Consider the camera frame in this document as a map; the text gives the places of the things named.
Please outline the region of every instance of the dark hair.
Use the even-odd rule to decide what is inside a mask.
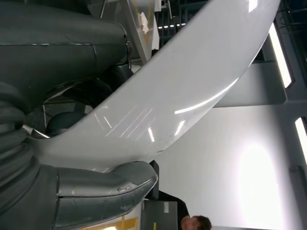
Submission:
[[[210,230],[212,226],[209,218],[204,216],[196,217],[199,223],[197,230]]]

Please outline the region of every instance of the wall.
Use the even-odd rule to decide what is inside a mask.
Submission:
[[[276,62],[271,61],[250,65],[215,107],[282,104],[285,100],[278,68]]]
[[[307,103],[213,108],[157,159],[160,189],[214,226],[303,230],[289,173],[302,161],[288,155],[302,155],[302,115]]]

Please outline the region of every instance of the man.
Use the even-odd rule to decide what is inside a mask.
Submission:
[[[211,222],[207,217],[190,217],[185,203],[179,198],[159,191],[159,200],[177,202],[178,230],[210,230],[212,227]]]

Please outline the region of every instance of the light fixture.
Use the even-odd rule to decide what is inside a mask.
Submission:
[[[248,12],[250,13],[258,6],[258,0],[250,0],[248,4]]]
[[[284,87],[287,88],[290,86],[290,84],[291,84],[292,79],[290,76],[288,67],[286,63],[286,59],[284,59],[284,55],[282,52],[281,43],[278,39],[278,33],[276,32],[276,28],[274,23],[271,25],[268,34],[270,35],[274,53],[275,55],[276,61],[278,62],[279,72],[281,73],[282,82],[284,83]]]
[[[148,133],[149,133],[149,136],[150,137],[151,141],[154,142],[154,134],[153,134],[153,131],[151,130],[151,127],[148,128]]]
[[[175,136],[177,136],[180,130],[183,127],[183,125],[185,124],[185,121],[181,121],[178,125],[178,127],[177,128],[176,132],[175,133]]]
[[[203,102],[201,102],[201,103],[199,103],[199,104],[196,104],[196,105],[191,106],[191,107],[185,108],[185,109],[177,110],[177,111],[175,111],[175,114],[185,113],[185,112],[188,112],[188,111],[197,109],[197,108],[199,108],[200,106],[207,104],[207,103],[209,103],[210,101],[212,101],[212,100],[214,100],[216,98],[218,98],[218,97],[222,95],[225,92],[227,92],[228,89],[231,88],[231,86],[234,85],[237,80],[239,80],[239,78],[235,79],[234,81],[233,81],[232,83],[231,83],[228,87],[226,87],[226,88],[225,88],[225,89],[223,89],[223,90],[222,90],[222,91],[220,91],[220,92],[219,92],[219,93],[217,93],[217,94],[216,94],[216,95],[214,95],[212,97],[210,97],[208,100],[206,100],[206,101],[203,101]]]
[[[296,121],[296,131],[299,135],[300,145],[302,146],[302,153],[305,160],[307,162],[307,134],[305,129],[303,120],[300,117]]]
[[[106,229],[101,229],[101,230],[117,230],[116,227],[107,227]]]

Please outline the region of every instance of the fluorescent light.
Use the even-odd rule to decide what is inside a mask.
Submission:
[[[258,6],[258,0],[250,0],[248,12],[250,13]]]
[[[307,134],[305,130],[302,119],[297,119],[296,121],[296,127],[299,135],[300,145],[302,146],[302,153],[304,154],[305,160],[307,162]]]
[[[199,104],[196,104],[196,105],[191,106],[191,107],[185,108],[185,109],[177,110],[177,111],[175,111],[175,114],[185,113],[185,112],[188,112],[188,111],[197,109],[197,108],[199,108],[200,106],[207,104],[207,103],[209,103],[210,101],[212,101],[212,100],[214,100],[216,98],[218,98],[218,97],[222,95],[225,92],[227,92],[228,89],[231,88],[231,86],[234,85],[237,80],[239,80],[239,78],[235,79],[234,81],[233,81],[231,84],[228,85],[228,87],[226,87],[226,88],[225,88],[225,89],[223,89],[223,90],[222,90],[222,91],[220,91],[220,92],[219,92],[219,93],[217,93],[217,94],[216,94],[216,95],[214,95],[212,97],[210,97],[208,100],[206,100],[206,101],[203,101],[203,102],[201,102],[201,103],[199,103]]]
[[[180,130],[183,127],[183,125],[185,124],[185,121],[181,121],[178,125],[178,127],[177,128],[176,132],[175,133],[175,136],[177,136]]]
[[[151,130],[151,127],[148,128],[148,133],[149,133],[149,136],[150,137],[151,141],[154,142],[154,134],[153,134],[153,131]]]
[[[290,76],[288,67],[287,66],[286,60],[284,59],[284,53],[282,52],[281,43],[278,39],[278,33],[276,32],[274,23],[272,23],[272,25],[271,26],[268,34],[270,35],[271,41],[272,42],[273,50],[278,62],[279,72],[281,75],[282,82],[284,83],[284,86],[287,88],[290,84],[291,84],[292,79]]]
[[[101,229],[101,230],[117,230],[117,228],[116,228],[116,227],[108,227],[108,228],[106,228],[106,229]]]

